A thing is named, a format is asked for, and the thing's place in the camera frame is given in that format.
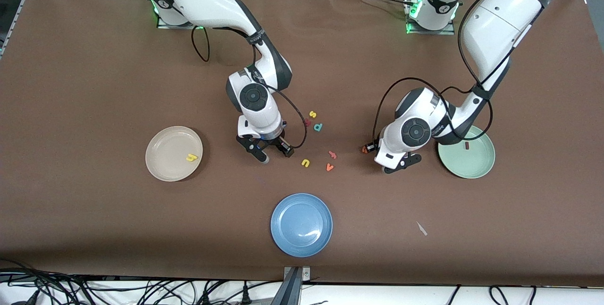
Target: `white surface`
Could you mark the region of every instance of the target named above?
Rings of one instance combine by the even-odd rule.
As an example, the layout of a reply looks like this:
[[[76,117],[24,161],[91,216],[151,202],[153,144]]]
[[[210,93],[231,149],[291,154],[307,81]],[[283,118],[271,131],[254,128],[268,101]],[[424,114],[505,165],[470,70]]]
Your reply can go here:
[[[189,154],[198,158],[188,161]],[[145,161],[149,172],[162,181],[178,181],[191,175],[199,166],[203,145],[199,135],[182,126],[166,128],[153,137]]]
[[[102,281],[93,282],[91,286],[100,288],[135,288],[144,287],[145,281]],[[203,291],[203,281],[195,282],[198,297]],[[210,300],[217,301],[225,299],[232,294],[242,290],[243,282],[231,281],[220,286],[211,294]],[[258,288],[250,289],[252,299],[272,298],[280,283],[268,284]],[[531,294],[531,288],[501,288],[507,298],[509,305],[527,305]],[[444,305],[447,303],[455,286],[303,286],[300,305],[312,305],[327,301],[325,305]],[[0,284],[0,304],[12,304],[17,301],[27,300],[33,293],[34,288],[8,287],[6,283]],[[144,290],[129,292],[103,292],[99,293],[110,304],[125,305],[136,304],[143,295]],[[175,291],[183,296],[184,301],[193,300],[194,291],[189,285],[183,286]],[[152,304],[158,298],[164,296],[165,291],[158,292],[151,299],[145,301]],[[232,299],[232,303],[240,301],[241,296]],[[161,301],[164,305],[179,305],[177,298],[168,298]],[[604,304],[604,290],[587,288],[538,288],[537,296],[533,305],[602,305]],[[38,298],[37,305],[50,305],[46,296]],[[453,301],[453,305],[494,305],[489,297],[488,287],[462,287]]]

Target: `white plate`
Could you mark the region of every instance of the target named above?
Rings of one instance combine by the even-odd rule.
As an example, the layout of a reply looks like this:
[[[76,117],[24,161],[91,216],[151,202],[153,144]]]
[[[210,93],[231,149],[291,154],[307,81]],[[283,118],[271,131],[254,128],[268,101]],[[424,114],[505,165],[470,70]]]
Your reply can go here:
[[[189,154],[198,158],[188,161]],[[145,161],[147,169],[162,181],[183,180],[199,166],[203,155],[201,139],[187,127],[174,126],[166,128],[153,137]]]

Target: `plate rim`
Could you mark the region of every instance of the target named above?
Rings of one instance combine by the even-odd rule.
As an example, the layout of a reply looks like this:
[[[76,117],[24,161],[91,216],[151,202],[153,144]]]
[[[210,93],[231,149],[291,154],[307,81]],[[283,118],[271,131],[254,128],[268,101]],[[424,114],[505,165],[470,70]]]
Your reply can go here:
[[[285,201],[287,201],[287,199],[290,199],[290,198],[295,198],[295,197],[310,197],[310,198],[311,198],[311,199],[313,199],[313,200],[317,200],[317,201],[319,201],[319,203],[320,203],[320,204],[321,204],[321,205],[322,205],[322,206],[325,208],[325,210],[327,211],[327,218],[326,218],[326,220],[327,220],[327,221],[326,221],[326,222],[329,224],[329,233],[328,233],[328,235],[326,235],[326,240],[325,240],[325,242],[324,242],[324,243],[322,243],[322,244],[319,246],[319,249],[317,249],[317,250],[316,250],[316,252],[315,252],[315,253],[313,253],[313,254],[305,254],[305,255],[302,255],[302,254],[292,254],[292,253],[288,253],[288,252],[287,252],[287,251],[285,251],[285,249],[283,249],[283,247],[281,247],[281,245],[279,245],[279,243],[278,243],[278,242],[275,240],[275,238],[276,238],[276,232],[279,232],[279,231],[277,230],[277,228],[276,228],[276,226],[277,226],[277,221],[276,221],[276,219],[280,218],[280,216],[278,216],[278,214],[277,214],[277,210],[278,210],[278,208],[280,208],[280,206],[281,206],[281,205],[282,205],[282,204],[283,204]],[[329,207],[328,207],[328,206],[327,206],[327,204],[325,204],[325,202],[323,202],[323,200],[321,200],[319,197],[317,197],[317,196],[315,196],[315,195],[311,195],[311,194],[309,194],[309,193],[294,193],[293,195],[288,195],[288,196],[286,196],[285,198],[283,198],[283,199],[282,199],[282,200],[281,200],[281,201],[280,201],[280,202],[279,202],[279,203],[278,203],[278,204],[275,206],[274,210],[272,211],[272,215],[271,215],[271,217],[270,217],[270,234],[271,234],[271,236],[272,236],[272,240],[273,240],[273,242],[275,243],[275,245],[277,245],[277,247],[279,247],[279,249],[280,249],[280,250],[281,250],[283,253],[285,253],[285,254],[287,254],[287,255],[289,255],[289,256],[291,256],[291,257],[295,257],[295,258],[308,258],[308,257],[311,257],[311,256],[313,256],[313,255],[315,255],[315,254],[318,254],[319,252],[323,251],[323,249],[324,249],[324,248],[325,248],[325,247],[328,245],[329,241],[331,240],[331,237],[332,237],[332,233],[333,233],[333,232],[334,232],[334,217],[332,216],[332,212],[329,210]],[[312,247],[313,245],[315,245],[315,243],[312,243],[312,244],[308,245],[308,247]]]
[[[190,133],[191,135],[194,136],[195,140],[199,142],[199,146],[201,147],[201,154],[199,155],[199,159],[196,160],[195,167],[193,168],[193,170],[190,173],[186,174],[185,176],[182,176],[181,178],[176,178],[176,179],[161,178],[160,176],[157,176],[153,172],[153,170],[149,167],[149,154],[151,153],[151,151],[153,150],[153,147],[154,147],[151,144],[157,143],[157,140],[159,139],[160,136],[169,134],[171,130],[177,131],[178,129],[186,129],[187,133]],[[199,167],[202,156],[203,156],[203,142],[201,141],[201,138],[199,137],[199,134],[196,131],[194,131],[193,129],[190,129],[189,127],[185,127],[185,126],[170,126],[170,127],[167,127],[167,128],[164,128],[164,129],[158,131],[158,133],[156,135],[154,135],[153,138],[151,138],[151,141],[149,141],[149,144],[147,144],[147,150],[145,150],[145,165],[147,166],[147,171],[149,171],[149,173],[151,173],[151,175],[153,175],[154,178],[157,178],[157,180],[161,180],[164,182],[176,182],[176,181],[183,180],[184,178],[187,178],[188,176],[193,174],[193,172],[195,172],[197,170],[197,168]]]
[[[476,133],[476,135],[479,135],[480,133],[482,133],[482,132],[483,132],[483,130],[482,130],[482,129],[480,129],[479,127],[472,125],[472,126],[470,126],[470,130],[468,131],[468,133],[469,133],[469,132],[471,132],[473,129],[477,129],[477,131],[478,131],[478,132]],[[489,172],[490,172],[490,171],[493,169],[493,167],[494,167],[494,165],[495,165],[495,159],[496,159],[495,144],[494,144],[494,143],[493,143],[493,141],[490,139],[490,137],[489,137],[489,135],[488,135],[488,134],[486,134],[486,133],[485,133],[484,135],[482,135],[482,136],[481,136],[481,138],[482,138],[482,137],[486,137],[486,139],[487,139],[487,140],[488,140],[488,142],[490,143],[490,146],[493,148],[493,159],[492,159],[492,162],[491,162],[491,164],[490,164],[489,169],[487,169],[487,170],[486,170],[486,171],[485,171],[483,174],[481,174],[481,175],[479,175],[479,176],[464,176],[464,175],[461,175],[461,174],[459,174],[459,173],[457,173],[457,172],[454,172],[454,171],[451,169],[451,167],[449,167],[449,166],[447,165],[447,163],[445,163],[445,161],[442,159],[442,156],[440,155],[440,151],[441,151],[441,149],[442,149],[442,148],[444,149],[445,147],[447,147],[447,146],[442,145],[442,144],[438,144],[438,159],[440,159],[441,163],[442,163],[442,164],[445,166],[445,168],[447,168],[447,170],[448,170],[448,171],[450,171],[451,173],[455,174],[456,176],[459,176],[460,178],[468,178],[468,179],[473,179],[473,178],[481,178],[481,177],[485,176],[486,174],[489,174]]]

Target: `metal post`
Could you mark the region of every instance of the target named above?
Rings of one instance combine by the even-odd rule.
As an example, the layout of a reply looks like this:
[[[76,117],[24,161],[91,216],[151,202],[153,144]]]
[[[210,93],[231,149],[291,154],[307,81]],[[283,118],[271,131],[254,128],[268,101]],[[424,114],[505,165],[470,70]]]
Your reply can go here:
[[[302,267],[290,268],[270,305],[298,305],[302,292]]]

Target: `green plate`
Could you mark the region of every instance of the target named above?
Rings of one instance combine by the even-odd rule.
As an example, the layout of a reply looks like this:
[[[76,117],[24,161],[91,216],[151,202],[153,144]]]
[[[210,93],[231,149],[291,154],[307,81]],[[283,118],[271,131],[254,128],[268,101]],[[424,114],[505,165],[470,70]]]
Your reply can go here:
[[[475,137],[482,132],[478,127],[472,126],[465,137]],[[495,163],[495,148],[485,134],[478,139],[461,141],[455,145],[438,144],[438,156],[453,174],[461,178],[481,178],[490,172]]]

